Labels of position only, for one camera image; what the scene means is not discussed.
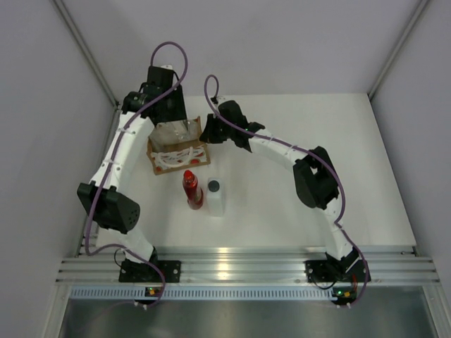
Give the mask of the burlap watermelon canvas bag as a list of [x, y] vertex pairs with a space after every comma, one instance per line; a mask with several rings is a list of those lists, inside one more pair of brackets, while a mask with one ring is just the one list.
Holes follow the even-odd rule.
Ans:
[[152, 143], [147, 141], [147, 157], [151, 161], [154, 174], [162, 175], [177, 170], [186, 170], [211, 163], [209, 150], [205, 142], [200, 140], [202, 134], [201, 118], [193, 119], [198, 122], [198, 138], [189, 142], [182, 142], [166, 146], [164, 151], [156, 152]]

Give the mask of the white bottle grey cap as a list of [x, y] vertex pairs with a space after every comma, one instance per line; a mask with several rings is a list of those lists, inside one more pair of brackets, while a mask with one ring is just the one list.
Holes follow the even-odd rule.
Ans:
[[206, 201], [209, 212], [214, 217], [221, 217], [225, 212], [225, 194], [220, 179], [210, 177], [207, 181]]

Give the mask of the red liquid bottle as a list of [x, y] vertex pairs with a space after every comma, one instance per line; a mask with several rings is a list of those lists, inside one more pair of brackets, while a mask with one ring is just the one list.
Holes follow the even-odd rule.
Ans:
[[187, 196], [187, 203], [192, 210], [199, 210], [204, 203], [204, 194], [199, 186], [197, 176], [191, 171], [183, 173], [183, 189]]

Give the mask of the clear square bottle black label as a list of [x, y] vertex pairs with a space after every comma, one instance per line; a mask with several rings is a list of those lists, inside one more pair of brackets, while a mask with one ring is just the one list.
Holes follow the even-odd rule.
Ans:
[[179, 143], [198, 138], [198, 122], [193, 119], [178, 120], [171, 123], [173, 132]]

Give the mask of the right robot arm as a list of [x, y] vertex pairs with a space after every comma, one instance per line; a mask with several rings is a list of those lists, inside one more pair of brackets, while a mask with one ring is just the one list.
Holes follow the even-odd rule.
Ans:
[[321, 230], [326, 257], [306, 263], [308, 280], [319, 284], [369, 282], [367, 262], [340, 224], [345, 211], [344, 189], [328, 152], [321, 146], [301, 149], [274, 137], [262, 124], [248, 122], [236, 101], [212, 97], [207, 102], [212, 112], [201, 135], [203, 142], [221, 144], [230, 139], [237, 147], [280, 164], [293, 174], [299, 200], [326, 217]]

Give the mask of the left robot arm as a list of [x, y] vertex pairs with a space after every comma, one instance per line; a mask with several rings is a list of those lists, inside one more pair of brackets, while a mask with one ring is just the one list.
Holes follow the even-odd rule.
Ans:
[[88, 256], [107, 249], [122, 251], [120, 282], [172, 282], [173, 261], [160, 262], [156, 247], [138, 226], [141, 207], [128, 195], [132, 171], [147, 137], [161, 122], [186, 117], [181, 82], [170, 65], [148, 68], [147, 80], [123, 102], [118, 126], [98, 170], [88, 183], [81, 183], [77, 196], [87, 213], [89, 234], [93, 224], [110, 236], [103, 246], [85, 247]]

